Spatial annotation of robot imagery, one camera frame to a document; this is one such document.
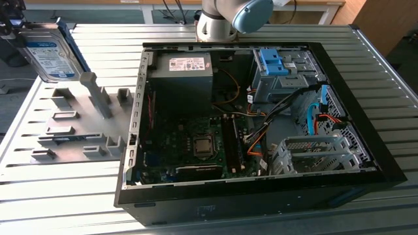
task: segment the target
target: desk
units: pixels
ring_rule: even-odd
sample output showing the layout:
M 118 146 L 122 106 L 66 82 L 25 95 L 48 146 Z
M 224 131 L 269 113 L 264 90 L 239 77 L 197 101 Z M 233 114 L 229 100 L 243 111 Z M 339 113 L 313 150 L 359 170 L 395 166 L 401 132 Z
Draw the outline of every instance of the desk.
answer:
M 73 38 L 97 83 L 134 86 L 142 42 L 193 42 L 194 27 L 80 24 Z M 320 42 L 408 181 L 339 208 L 144 228 L 113 207 L 118 162 L 29 164 L 56 106 L 36 80 L 0 145 L 0 231 L 6 234 L 418 234 L 418 100 L 357 30 L 265 25 L 241 41 Z M 37 114 L 37 122 L 27 123 Z
M 152 24 L 152 10 L 165 10 L 161 0 L 62 0 L 56 4 L 56 0 L 26 0 L 27 10 L 141 10 L 145 24 Z M 329 24 L 339 6 L 344 0 L 297 0 L 297 11 L 323 12 L 319 24 Z M 177 10 L 173 0 L 166 0 L 168 8 Z M 181 0 L 182 10 L 200 10 L 201 0 Z M 275 7 L 275 11 L 292 11 L 293 2 L 288 2 L 283 7 Z

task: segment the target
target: label sticker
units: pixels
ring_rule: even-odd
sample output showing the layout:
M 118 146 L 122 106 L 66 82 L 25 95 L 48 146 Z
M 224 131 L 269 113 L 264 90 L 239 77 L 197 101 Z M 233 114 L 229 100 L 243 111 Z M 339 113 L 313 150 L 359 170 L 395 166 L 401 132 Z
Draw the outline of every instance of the label sticker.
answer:
M 247 95 L 247 101 L 249 104 L 252 104 L 252 95 L 249 95 L 249 94 Z
M 283 63 L 284 64 L 284 67 L 287 68 L 295 68 L 295 64 L 293 63 Z
M 260 159 L 260 166 L 264 170 L 267 170 L 267 163 L 264 162 L 263 159 Z
M 216 209 L 216 205 L 197 207 L 196 208 L 197 216 L 204 217 L 206 215 L 210 215 L 214 209 Z
M 204 70 L 204 59 L 197 58 L 172 58 L 169 60 L 169 71 L 196 71 Z
M 46 74 L 58 78 L 74 76 L 64 53 L 58 51 L 54 43 L 26 43 L 26 48 Z
M 120 3 L 138 3 L 138 0 L 120 0 Z

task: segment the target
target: wooden cabinet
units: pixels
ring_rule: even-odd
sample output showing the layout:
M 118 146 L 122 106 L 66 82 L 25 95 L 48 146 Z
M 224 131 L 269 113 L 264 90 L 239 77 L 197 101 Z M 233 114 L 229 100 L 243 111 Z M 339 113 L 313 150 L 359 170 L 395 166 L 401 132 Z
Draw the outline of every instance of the wooden cabinet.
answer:
M 332 24 L 355 24 L 385 56 L 418 21 L 418 0 L 345 0 Z

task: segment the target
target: motherboard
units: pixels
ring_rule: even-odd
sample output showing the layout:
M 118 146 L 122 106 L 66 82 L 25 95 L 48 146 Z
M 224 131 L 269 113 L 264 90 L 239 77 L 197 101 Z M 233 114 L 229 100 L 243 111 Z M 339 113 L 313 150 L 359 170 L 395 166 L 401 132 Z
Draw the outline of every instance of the motherboard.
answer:
M 158 120 L 144 147 L 137 176 L 144 184 L 256 175 L 257 159 L 243 149 L 244 116 Z

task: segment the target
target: orange wire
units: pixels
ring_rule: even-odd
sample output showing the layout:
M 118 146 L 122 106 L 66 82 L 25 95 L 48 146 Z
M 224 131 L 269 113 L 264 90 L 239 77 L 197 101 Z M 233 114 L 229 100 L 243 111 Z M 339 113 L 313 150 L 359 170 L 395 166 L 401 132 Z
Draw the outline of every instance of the orange wire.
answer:
M 248 148 L 247 154 L 251 154 L 251 153 L 253 154 L 253 152 L 251 152 L 251 150 L 253 149 L 253 146 L 256 145 L 257 141 L 260 140 L 260 138 L 263 137 L 263 135 L 265 134 L 265 132 L 267 132 L 267 130 L 263 131 L 263 133 L 260 134 L 260 136 L 259 136 L 259 137 L 256 138 L 256 140 L 253 141 L 251 147 Z
M 315 119 L 315 122 L 313 122 L 313 128 L 315 128 L 315 135 L 317 134 L 317 120 Z
M 252 112 L 249 111 L 249 107 L 251 107 L 251 104 L 248 104 L 248 106 L 247 106 L 247 114 L 256 115 L 256 113 L 252 113 Z
M 320 116 L 320 117 L 327 117 L 327 118 L 331 119 L 333 122 L 340 122 L 340 120 L 339 120 L 337 118 L 332 117 L 332 116 L 328 115 L 328 114 L 320 114 L 319 116 Z
M 251 153 L 248 153 L 248 155 L 255 155 L 255 156 L 263 156 L 260 153 L 255 153 L 255 152 L 251 152 Z
M 230 103 L 233 100 L 236 100 L 237 96 L 239 96 L 239 84 L 237 84 L 237 81 L 236 79 L 233 78 L 233 76 L 225 71 L 225 70 L 221 70 L 221 69 L 217 69 L 218 71 L 222 71 L 226 76 L 230 78 L 230 80 L 233 81 L 234 85 L 236 85 L 236 93 L 234 93 L 234 96 L 232 99 L 229 100 L 225 100 L 225 101 L 220 101 L 220 102 L 214 102 L 213 104 L 226 104 L 226 103 Z

